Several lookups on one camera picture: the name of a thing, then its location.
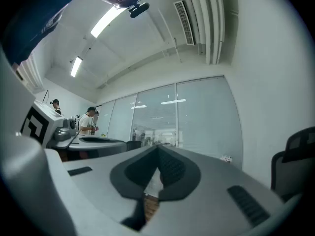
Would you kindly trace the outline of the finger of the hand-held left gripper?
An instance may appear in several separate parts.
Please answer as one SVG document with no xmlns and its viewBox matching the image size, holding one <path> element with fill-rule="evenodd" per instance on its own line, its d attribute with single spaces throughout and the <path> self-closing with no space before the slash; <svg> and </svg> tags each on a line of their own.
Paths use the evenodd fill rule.
<svg viewBox="0 0 315 236">
<path fill-rule="evenodd" d="M 62 157 L 79 158 L 85 152 L 88 158 L 106 157 L 126 152 L 126 142 L 82 142 L 78 137 L 71 137 L 62 142 L 54 139 L 48 142 L 47 148 L 56 150 Z"/>
<path fill-rule="evenodd" d="M 78 139 L 82 142 L 121 142 L 121 140 L 110 139 L 103 136 L 78 136 Z"/>
</svg>

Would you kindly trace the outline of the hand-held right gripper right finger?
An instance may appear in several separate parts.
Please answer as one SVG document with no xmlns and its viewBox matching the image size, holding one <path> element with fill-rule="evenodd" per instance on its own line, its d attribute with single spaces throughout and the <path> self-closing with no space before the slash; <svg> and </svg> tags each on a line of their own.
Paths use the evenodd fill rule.
<svg viewBox="0 0 315 236">
<path fill-rule="evenodd" d="M 241 186 L 273 215 L 283 201 L 265 185 L 220 159 L 171 147 L 200 169 L 198 186 L 185 199 L 160 202 L 144 227 L 148 236 L 238 236 L 252 229 L 228 188 Z"/>
</svg>

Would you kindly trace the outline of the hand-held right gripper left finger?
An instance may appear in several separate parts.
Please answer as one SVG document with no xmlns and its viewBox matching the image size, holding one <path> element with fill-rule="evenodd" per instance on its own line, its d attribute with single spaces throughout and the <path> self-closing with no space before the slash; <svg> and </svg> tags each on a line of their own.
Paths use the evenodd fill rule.
<svg viewBox="0 0 315 236">
<path fill-rule="evenodd" d="M 84 196 L 119 223 L 145 223 L 144 190 L 157 169 L 156 146 L 64 162 Z"/>
</svg>

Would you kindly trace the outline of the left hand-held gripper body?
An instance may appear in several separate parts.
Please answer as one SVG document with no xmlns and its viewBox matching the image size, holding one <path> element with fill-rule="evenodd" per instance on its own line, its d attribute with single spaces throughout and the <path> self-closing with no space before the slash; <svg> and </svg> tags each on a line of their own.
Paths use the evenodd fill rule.
<svg viewBox="0 0 315 236">
<path fill-rule="evenodd" d="M 73 119 L 64 118 L 38 100 L 32 104 L 21 133 L 37 140 L 43 148 L 68 148 L 77 136 Z"/>
</svg>

